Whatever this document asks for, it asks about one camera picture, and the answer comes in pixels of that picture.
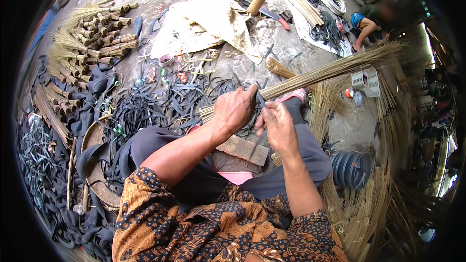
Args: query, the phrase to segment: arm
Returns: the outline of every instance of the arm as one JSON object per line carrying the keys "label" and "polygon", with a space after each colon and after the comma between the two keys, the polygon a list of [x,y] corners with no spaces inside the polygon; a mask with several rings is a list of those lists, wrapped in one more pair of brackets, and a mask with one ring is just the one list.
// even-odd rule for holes
{"label": "arm", "polygon": [[267,102],[266,106],[257,120],[257,133],[262,135],[267,128],[268,141],[282,159],[291,213],[297,218],[317,212],[324,205],[299,153],[293,119],[283,103]]}
{"label": "arm", "polygon": [[169,186],[176,185],[213,149],[248,123],[257,89],[253,84],[248,91],[240,87],[220,96],[211,121],[155,151],[141,166],[153,170]]}

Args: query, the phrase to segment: gray trousers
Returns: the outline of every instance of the gray trousers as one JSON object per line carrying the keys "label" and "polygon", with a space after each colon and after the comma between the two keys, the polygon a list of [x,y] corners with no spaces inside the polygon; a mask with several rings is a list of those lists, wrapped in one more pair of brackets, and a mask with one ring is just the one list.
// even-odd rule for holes
{"label": "gray trousers", "polygon": [[[332,164],[312,135],[309,125],[295,124],[295,128],[304,165],[315,185],[319,186],[332,170]],[[156,150],[181,137],[159,127],[147,127],[134,137],[131,144],[131,158],[139,167]],[[214,167],[212,158],[206,156],[172,188],[180,208],[206,205],[217,201],[229,181],[218,174],[213,169]],[[279,193],[286,196],[283,167],[276,167],[264,176],[247,180],[240,186],[240,189],[252,193],[258,201],[275,197]]]}

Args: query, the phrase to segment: concrete floor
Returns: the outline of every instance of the concrete floor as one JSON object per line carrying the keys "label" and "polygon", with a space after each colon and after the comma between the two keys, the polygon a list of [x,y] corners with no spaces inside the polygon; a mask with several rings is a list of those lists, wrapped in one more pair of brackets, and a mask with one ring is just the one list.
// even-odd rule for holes
{"label": "concrete floor", "polygon": [[[84,0],[90,2],[96,2],[101,0]],[[118,0],[117,4],[127,4],[138,2],[139,7],[137,9],[132,9],[126,16],[127,17],[136,17],[141,15],[143,18],[143,29],[142,36],[146,37],[148,35],[148,27],[154,18],[156,7],[159,3],[162,3],[164,7],[170,6],[172,3],[188,1],[188,0]],[[70,0],[70,2],[59,11],[56,18],[53,20],[50,25],[49,30],[44,35],[44,38],[39,44],[37,52],[33,58],[31,69],[29,75],[26,79],[24,90],[21,95],[21,103],[23,106],[27,106],[27,103],[30,102],[29,96],[29,87],[31,87],[32,81],[35,77],[36,71],[40,65],[38,59],[39,55],[47,54],[50,46],[52,45],[52,34],[56,28],[60,25],[62,20],[64,20],[73,9],[80,8],[81,5],[77,5],[78,0]],[[347,12],[344,15],[344,18],[349,21],[351,14],[359,9],[356,2],[353,0],[345,0]],[[265,3],[267,9],[280,13],[284,11],[286,5],[282,0],[267,0]],[[303,52],[301,56],[296,58],[293,61],[292,69],[295,73],[299,73],[301,70],[303,73],[321,67],[325,64],[328,64],[332,61],[335,61],[336,57],[334,54],[327,52],[323,49],[317,48],[303,40],[300,40],[296,34],[296,29],[294,25],[290,25],[290,31],[286,31],[283,27],[272,19],[266,19],[267,23],[266,28],[259,29],[252,34],[252,41],[255,48],[264,55],[267,49],[271,44],[275,44],[273,49],[274,53],[277,55],[278,59],[282,63],[288,63],[294,55],[299,52]],[[145,46],[145,50],[149,53],[151,50],[151,43],[149,42]],[[249,83],[255,83],[258,81],[260,84],[263,84],[265,79],[268,78],[267,87],[277,84],[279,82],[276,75],[268,72],[265,68],[265,61],[262,61],[260,65],[256,65],[255,72],[252,72],[251,62],[247,59],[244,59],[244,55],[238,55],[236,57],[224,56],[225,51],[234,52],[235,49],[232,48],[228,43],[223,45],[222,50],[219,53],[219,57],[216,61],[212,62],[211,65],[215,65],[216,75],[223,78],[232,78],[232,74],[227,68],[227,64],[230,64],[236,74],[239,76],[240,80],[246,81]],[[129,57],[126,57],[117,65],[117,72],[120,72],[123,75],[125,85],[129,85],[133,79],[139,77],[140,74],[140,65],[137,63],[138,53],[132,51]],[[364,146],[369,140],[374,141],[374,127],[376,122],[376,107],[375,101],[364,97],[364,104],[362,107],[356,109],[354,105],[350,106],[351,112],[348,112],[344,116],[336,115],[334,119],[329,121],[329,136],[330,141],[344,140],[345,142],[341,143],[336,147],[348,149],[349,145],[360,144]],[[253,140],[255,136],[249,136],[248,139]],[[236,170],[223,168],[223,171],[239,171],[242,168],[237,168]]]}

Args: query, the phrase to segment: leg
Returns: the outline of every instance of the leg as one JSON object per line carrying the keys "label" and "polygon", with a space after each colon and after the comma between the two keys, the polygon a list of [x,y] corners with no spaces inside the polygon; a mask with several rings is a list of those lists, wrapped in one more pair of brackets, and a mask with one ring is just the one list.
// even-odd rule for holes
{"label": "leg", "polygon": [[[131,158],[139,167],[156,150],[181,137],[159,127],[147,127],[137,132],[131,144]],[[222,194],[229,181],[214,171],[212,165],[210,156],[204,158],[172,188],[180,210],[214,203]]]}
{"label": "leg", "polygon": [[[301,114],[296,113],[296,111],[299,112],[299,107],[302,104],[301,100],[298,97],[293,97],[283,102],[283,104],[293,116],[294,127],[298,136],[299,153],[312,180],[318,187],[330,174],[332,163],[323,152],[314,135],[312,135],[309,126],[304,123]],[[275,197],[280,192],[286,195],[283,166],[275,168],[264,176],[247,180],[240,186],[240,189],[252,193],[259,201]]]}
{"label": "leg", "polygon": [[365,17],[361,19],[357,28],[361,30],[361,33],[359,34],[356,42],[353,44],[353,48],[356,50],[356,52],[360,52],[361,44],[363,43],[364,39],[377,29],[377,24]]}

